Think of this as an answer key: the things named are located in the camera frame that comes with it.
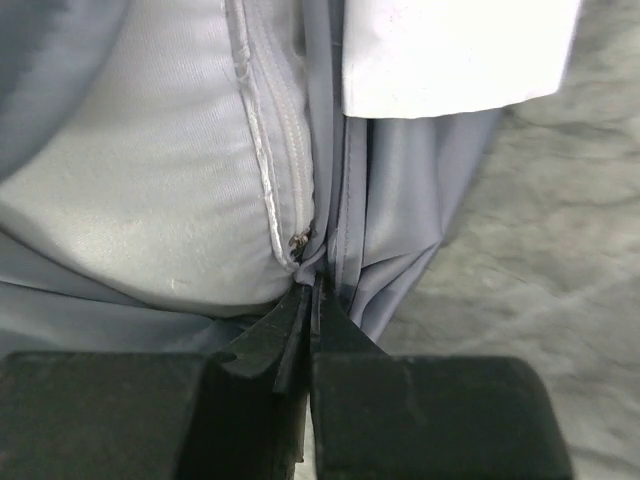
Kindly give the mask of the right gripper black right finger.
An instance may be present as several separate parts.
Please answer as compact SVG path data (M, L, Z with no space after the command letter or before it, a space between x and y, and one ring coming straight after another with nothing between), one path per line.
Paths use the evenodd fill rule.
M549 394L506 356L390 355L313 289L311 414L321 479L570 479Z

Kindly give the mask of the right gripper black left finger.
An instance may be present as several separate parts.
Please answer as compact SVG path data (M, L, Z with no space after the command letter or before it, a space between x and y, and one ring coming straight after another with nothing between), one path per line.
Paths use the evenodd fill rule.
M311 291L210 354L16 353L5 479L290 479L303 457Z

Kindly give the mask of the grey pillowcase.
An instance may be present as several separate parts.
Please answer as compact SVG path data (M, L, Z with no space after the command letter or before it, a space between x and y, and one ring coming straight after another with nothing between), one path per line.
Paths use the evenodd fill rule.
M135 1L1 5L1 185L79 110ZM292 282L319 273L378 338L440 246L492 133L497 110L436 118L343 115L347 1L301 5L313 218ZM266 307L232 316L171 309L71 270L1 226L1 350L211 352Z

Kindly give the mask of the white pillow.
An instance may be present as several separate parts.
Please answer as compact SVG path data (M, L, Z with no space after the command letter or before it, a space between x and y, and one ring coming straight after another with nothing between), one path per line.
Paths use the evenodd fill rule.
M281 297L313 218L301 5L135 1L79 110L1 185L1 226L142 301Z

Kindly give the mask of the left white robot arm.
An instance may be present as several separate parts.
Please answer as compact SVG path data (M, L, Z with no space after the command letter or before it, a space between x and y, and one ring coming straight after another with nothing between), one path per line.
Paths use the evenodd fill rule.
M416 119L551 95L580 9L574 0L348 1L343 111Z

